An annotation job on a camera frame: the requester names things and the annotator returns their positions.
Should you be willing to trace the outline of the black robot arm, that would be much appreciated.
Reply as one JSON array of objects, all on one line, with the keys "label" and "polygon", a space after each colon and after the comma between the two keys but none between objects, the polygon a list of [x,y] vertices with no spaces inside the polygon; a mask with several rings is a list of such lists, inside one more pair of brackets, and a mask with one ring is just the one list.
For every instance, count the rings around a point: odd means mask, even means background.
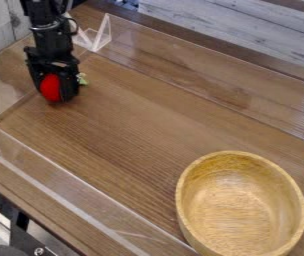
[{"label": "black robot arm", "polygon": [[26,66],[34,87],[49,102],[68,102],[80,88],[78,59],[73,56],[77,25],[64,16],[69,0],[20,0],[29,17],[34,46],[26,46]]}]

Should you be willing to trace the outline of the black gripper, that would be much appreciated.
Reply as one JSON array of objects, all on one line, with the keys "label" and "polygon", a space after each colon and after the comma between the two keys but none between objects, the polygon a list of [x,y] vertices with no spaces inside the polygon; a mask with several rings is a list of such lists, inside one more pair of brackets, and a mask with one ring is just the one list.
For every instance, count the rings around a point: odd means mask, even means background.
[{"label": "black gripper", "polygon": [[73,56],[72,37],[76,34],[69,28],[32,28],[34,45],[25,46],[26,65],[37,91],[46,76],[44,66],[62,63],[65,66],[60,73],[61,101],[70,101],[78,95],[78,59]]}]

